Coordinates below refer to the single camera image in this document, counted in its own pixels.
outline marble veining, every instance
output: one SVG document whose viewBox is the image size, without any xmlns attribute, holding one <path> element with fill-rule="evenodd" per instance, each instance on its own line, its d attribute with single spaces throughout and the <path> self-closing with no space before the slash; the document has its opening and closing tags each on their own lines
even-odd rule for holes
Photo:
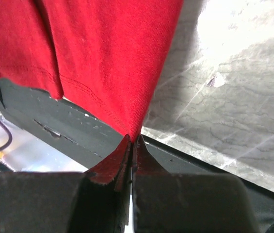
<svg viewBox="0 0 274 233">
<path fill-rule="evenodd" d="M 142 133 L 274 191 L 274 0 L 185 0 Z"/>
</svg>

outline red fabric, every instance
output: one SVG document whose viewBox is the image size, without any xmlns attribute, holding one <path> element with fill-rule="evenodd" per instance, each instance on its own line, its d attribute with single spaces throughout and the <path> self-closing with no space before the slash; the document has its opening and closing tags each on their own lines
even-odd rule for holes
<svg viewBox="0 0 274 233">
<path fill-rule="evenodd" d="M 183 0 L 1 0 L 0 77 L 63 95 L 132 139 Z"/>
</svg>

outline black metal plate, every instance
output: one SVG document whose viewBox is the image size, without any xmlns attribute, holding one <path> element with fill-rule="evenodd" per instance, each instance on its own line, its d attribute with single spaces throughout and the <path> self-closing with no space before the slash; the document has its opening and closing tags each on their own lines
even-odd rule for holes
<svg viewBox="0 0 274 233">
<path fill-rule="evenodd" d="M 85 167 L 92 167 L 111 153 L 122 136 L 87 111 L 68 101 L 50 99 L 48 93 L 0 80 L 3 115 Z M 60 134 L 51 135 L 49 130 Z M 214 166 L 145 137 L 149 152 L 169 172 L 186 174 L 225 173 Z M 274 224 L 274 193 L 243 181 L 261 232 Z"/>
</svg>

